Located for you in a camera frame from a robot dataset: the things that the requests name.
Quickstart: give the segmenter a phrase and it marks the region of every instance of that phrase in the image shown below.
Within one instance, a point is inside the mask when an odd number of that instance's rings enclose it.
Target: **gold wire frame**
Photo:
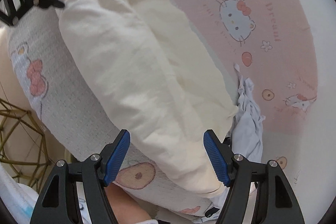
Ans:
[[[0,123],[0,162],[8,164],[13,169],[13,171],[16,174],[13,177],[13,179],[16,179],[17,182],[20,182],[21,178],[28,180],[27,185],[31,188],[35,187],[36,191],[39,193],[41,191],[43,179],[46,174],[48,165],[51,164],[51,161],[49,160],[49,157],[48,157],[45,134],[41,130],[37,122],[34,120],[31,114],[31,111],[24,110],[20,107],[17,107],[5,100],[2,100],[1,98],[0,98],[0,108],[1,108],[0,117],[3,117]],[[23,120],[24,117],[28,117],[31,124]],[[14,123],[13,126],[6,129],[6,132],[5,132],[4,128],[6,127],[6,122],[8,122],[9,119],[15,119],[16,122]],[[9,139],[9,137],[14,132],[15,128],[21,123],[29,127],[31,130],[35,131],[39,135],[41,135],[39,153],[38,153],[36,162],[24,162],[24,161],[11,160],[6,155],[4,146],[7,140]],[[44,154],[43,163],[41,163],[41,160],[43,160],[41,159],[42,153]],[[29,175],[24,175],[21,171],[17,170],[17,168],[14,165],[30,165],[30,166],[36,166],[36,168],[34,169],[32,175],[29,176]]]

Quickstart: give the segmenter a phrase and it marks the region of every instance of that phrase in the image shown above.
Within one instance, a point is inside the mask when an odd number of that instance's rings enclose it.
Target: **blanket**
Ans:
[[[63,1],[60,32],[110,120],[177,185],[220,194],[203,133],[223,140],[237,107],[186,16],[169,0]]]

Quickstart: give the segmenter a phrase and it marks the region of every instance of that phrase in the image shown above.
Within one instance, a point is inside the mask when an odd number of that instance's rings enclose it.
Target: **metal screw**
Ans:
[[[93,160],[93,161],[96,161],[96,160],[99,160],[100,156],[99,154],[93,154],[90,159]]]
[[[17,17],[13,17],[12,23],[13,25],[16,25],[19,22],[19,19]]]
[[[277,163],[275,160],[271,160],[271,161],[269,162],[269,164],[270,164],[270,166],[272,166],[272,167],[277,167],[277,166],[278,166],[278,163]]]
[[[241,154],[236,154],[236,155],[234,156],[234,159],[237,160],[237,161],[242,161],[243,158],[244,158],[244,157],[243,157]]]
[[[65,161],[64,161],[64,160],[59,160],[59,161],[56,163],[56,165],[57,165],[58,167],[62,167],[64,164],[65,164]]]
[[[38,6],[38,4],[40,3],[40,0],[33,0],[33,3],[35,6]]]

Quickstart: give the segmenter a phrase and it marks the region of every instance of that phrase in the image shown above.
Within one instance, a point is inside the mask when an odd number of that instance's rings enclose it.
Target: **red bow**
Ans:
[[[304,97],[302,94],[298,94],[296,96],[296,98],[298,98],[299,100],[302,100],[302,101],[307,101],[308,99],[306,97]]]
[[[249,16],[251,14],[251,9],[248,8],[244,1],[239,0],[237,2],[237,9],[243,12],[243,15]]]

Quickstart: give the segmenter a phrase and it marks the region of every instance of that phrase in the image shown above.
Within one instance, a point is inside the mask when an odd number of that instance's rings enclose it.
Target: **white fabric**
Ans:
[[[192,220],[194,220],[196,217],[193,215],[172,212],[165,208],[159,208],[155,218],[171,224],[192,224]]]
[[[6,172],[1,163],[0,197],[18,224],[30,224],[30,219],[39,195],[34,189],[27,185],[16,183]],[[81,214],[83,224],[91,224],[91,222],[85,219],[85,215],[88,215],[87,207],[81,210]]]
[[[224,186],[206,155],[203,133],[212,128],[224,139],[236,107],[185,15],[168,0],[151,0],[152,9],[162,14],[149,23],[131,6],[134,0],[63,1],[62,37],[112,122],[128,129],[132,143],[177,185],[207,197],[220,194]],[[182,27],[169,28],[165,17]],[[165,52],[175,46],[167,46],[174,39],[180,39],[178,50],[184,54]],[[181,65],[191,56],[198,75]]]
[[[225,201],[226,196],[227,196],[227,193],[228,193],[228,190],[227,190],[227,189],[224,191],[223,194],[221,194],[221,196],[225,196],[224,201]],[[212,204],[209,206],[208,210],[210,210],[210,209],[213,208],[213,207],[216,208],[216,206],[214,206],[214,204],[212,203]],[[200,224],[200,223],[207,222],[207,221],[210,221],[210,220],[216,220],[216,219],[218,219],[219,215],[221,214],[221,211],[222,211],[222,210],[220,209],[220,210],[218,210],[216,213],[214,213],[213,215],[211,215],[210,217],[206,217],[206,216],[198,217],[198,218],[193,219],[192,221],[193,221],[193,223],[195,223],[195,224]]]
[[[158,224],[158,221],[156,219],[150,219],[136,224]]]
[[[209,208],[212,208],[212,207],[222,208],[228,193],[229,193],[229,188],[225,188],[224,192],[221,195],[214,196],[213,198],[210,198],[212,204],[210,205]]]

